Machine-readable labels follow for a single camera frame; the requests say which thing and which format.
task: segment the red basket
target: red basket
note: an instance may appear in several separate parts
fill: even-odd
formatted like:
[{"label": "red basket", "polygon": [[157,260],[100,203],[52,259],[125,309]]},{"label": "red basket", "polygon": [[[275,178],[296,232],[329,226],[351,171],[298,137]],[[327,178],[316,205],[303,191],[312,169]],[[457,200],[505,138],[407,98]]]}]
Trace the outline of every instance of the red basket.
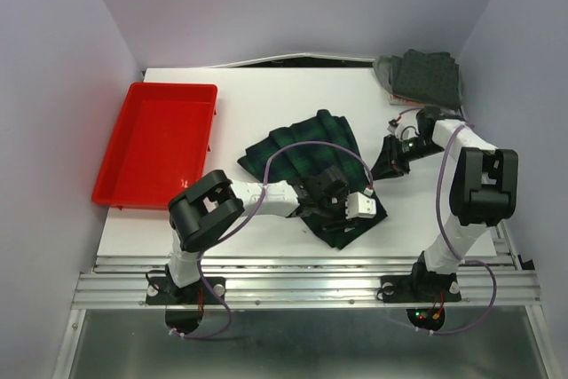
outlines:
[{"label": "red basket", "polygon": [[170,199],[201,178],[216,98],[213,84],[132,84],[92,200],[166,209]]}]

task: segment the gray floor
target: gray floor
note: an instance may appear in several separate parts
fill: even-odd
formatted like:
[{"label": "gray floor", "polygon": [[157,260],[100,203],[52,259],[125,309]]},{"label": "gray floor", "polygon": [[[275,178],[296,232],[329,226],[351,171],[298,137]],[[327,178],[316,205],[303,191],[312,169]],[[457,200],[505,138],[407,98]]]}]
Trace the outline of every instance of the gray floor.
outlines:
[{"label": "gray floor", "polygon": [[[448,310],[445,329],[482,310]],[[496,308],[468,333],[422,336],[386,310],[237,312],[209,342],[168,336],[160,311],[89,312],[71,377],[101,378],[530,378],[542,372],[524,308]],[[390,311],[404,320],[404,310]],[[211,314],[201,331],[218,328]]]}]

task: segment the white wall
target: white wall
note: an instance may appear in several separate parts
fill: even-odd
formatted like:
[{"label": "white wall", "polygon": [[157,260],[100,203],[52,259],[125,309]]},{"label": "white wall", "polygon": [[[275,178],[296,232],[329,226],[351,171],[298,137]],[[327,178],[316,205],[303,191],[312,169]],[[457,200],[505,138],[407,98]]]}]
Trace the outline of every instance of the white wall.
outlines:
[{"label": "white wall", "polygon": [[460,62],[471,121],[519,153],[510,225],[568,373],[568,0],[491,0]]},{"label": "white wall", "polygon": [[0,0],[0,377],[51,377],[137,65],[102,0]]},{"label": "white wall", "polygon": [[148,67],[320,51],[458,53],[489,0],[105,0]]}]

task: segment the folded cloth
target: folded cloth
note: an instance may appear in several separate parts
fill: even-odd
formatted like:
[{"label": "folded cloth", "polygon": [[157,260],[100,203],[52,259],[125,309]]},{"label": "folded cloth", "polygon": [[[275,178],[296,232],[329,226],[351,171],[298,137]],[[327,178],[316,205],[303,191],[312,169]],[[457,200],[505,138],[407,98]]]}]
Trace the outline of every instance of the folded cloth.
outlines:
[{"label": "folded cloth", "polygon": [[423,53],[413,49],[402,58],[390,58],[392,93],[422,104],[458,109],[460,71],[448,52]]},{"label": "folded cloth", "polygon": [[[256,179],[262,181],[268,158],[284,146],[300,141],[325,141],[344,146],[359,155],[359,147],[351,127],[344,117],[334,117],[327,110],[320,110],[315,117],[298,122],[289,128],[278,128],[268,138],[250,146],[238,163]],[[269,182],[284,179],[305,178],[319,175],[330,166],[337,166],[349,180],[352,192],[362,191],[368,184],[367,175],[361,163],[354,157],[330,146],[306,145],[289,148],[272,162]],[[376,195],[377,213],[371,219],[360,218],[357,226],[347,232],[322,231],[319,217],[312,215],[302,220],[312,232],[332,248],[342,249],[362,233],[386,218],[387,214]]]}]

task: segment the red tray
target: red tray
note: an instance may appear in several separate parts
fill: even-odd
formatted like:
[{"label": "red tray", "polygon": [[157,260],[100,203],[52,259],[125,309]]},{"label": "red tray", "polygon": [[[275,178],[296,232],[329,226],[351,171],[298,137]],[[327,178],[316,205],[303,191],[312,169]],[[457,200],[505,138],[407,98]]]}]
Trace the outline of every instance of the red tray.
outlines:
[{"label": "red tray", "polygon": [[201,178],[216,98],[213,84],[132,84],[92,200],[166,209],[170,199]]}]

